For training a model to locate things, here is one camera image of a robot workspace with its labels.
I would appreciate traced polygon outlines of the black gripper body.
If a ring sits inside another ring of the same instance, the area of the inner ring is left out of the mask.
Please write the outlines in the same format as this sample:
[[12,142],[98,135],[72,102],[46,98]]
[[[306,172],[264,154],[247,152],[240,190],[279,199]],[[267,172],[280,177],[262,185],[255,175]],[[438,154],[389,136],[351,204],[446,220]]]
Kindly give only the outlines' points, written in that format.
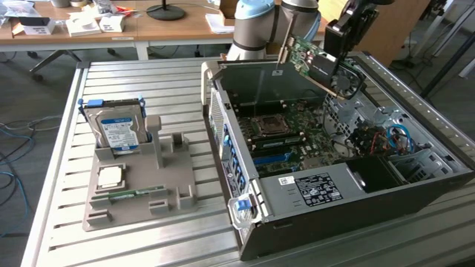
[[334,19],[326,26],[325,51],[330,55],[346,56],[359,44],[378,18],[377,7],[393,3],[394,0],[347,1],[339,19]]

